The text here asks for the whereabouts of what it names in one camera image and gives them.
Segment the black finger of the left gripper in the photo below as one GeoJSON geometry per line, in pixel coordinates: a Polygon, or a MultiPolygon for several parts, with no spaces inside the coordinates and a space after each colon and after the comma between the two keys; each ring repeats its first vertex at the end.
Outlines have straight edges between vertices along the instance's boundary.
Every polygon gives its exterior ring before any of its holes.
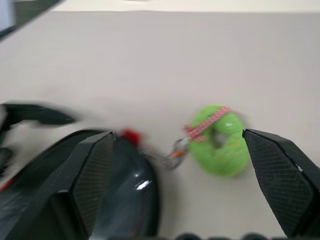
{"type": "Polygon", "coordinates": [[[23,121],[36,121],[41,125],[62,126],[72,124],[78,120],[62,110],[49,108],[39,104],[4,103],[6,117],[3,129],[9,130],[11,126],[23,121]]]}

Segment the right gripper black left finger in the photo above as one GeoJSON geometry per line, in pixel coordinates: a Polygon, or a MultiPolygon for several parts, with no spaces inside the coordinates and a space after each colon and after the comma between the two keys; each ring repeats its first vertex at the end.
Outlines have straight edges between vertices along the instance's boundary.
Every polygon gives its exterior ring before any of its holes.
{"type": "Polygon", "coordinates": [[[3,191],[3,240],[88,240],[112,168],[113,132],[37,156],[3,191]]]}

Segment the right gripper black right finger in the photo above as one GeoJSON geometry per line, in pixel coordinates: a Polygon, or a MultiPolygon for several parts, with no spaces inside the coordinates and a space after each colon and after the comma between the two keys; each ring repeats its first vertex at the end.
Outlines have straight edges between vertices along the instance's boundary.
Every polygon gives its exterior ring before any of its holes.
{"type": "Polygon", "coordinates": [[[291,140],[244,129],[259,187],[288,238],[320,239],[320,167],[291,140]]]}

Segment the black zippered paddle case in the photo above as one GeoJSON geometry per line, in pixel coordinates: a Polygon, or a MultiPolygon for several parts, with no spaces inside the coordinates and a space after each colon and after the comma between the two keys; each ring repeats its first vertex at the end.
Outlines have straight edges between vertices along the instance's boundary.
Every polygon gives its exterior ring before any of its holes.
{"type": "MultiPolygon", "coordinates": [[[[72,139],[79,142],[87,132],[108,131],[80,130],[60,141],[72,139]]],[[[114,137],[111,172],[88,240],[153,237],[158,232],[160,219],[156,172],[135,145],[123,137],[114,137]]],[[[0,190],[0,240],[4,240],[4,189],[0,190]]]]}

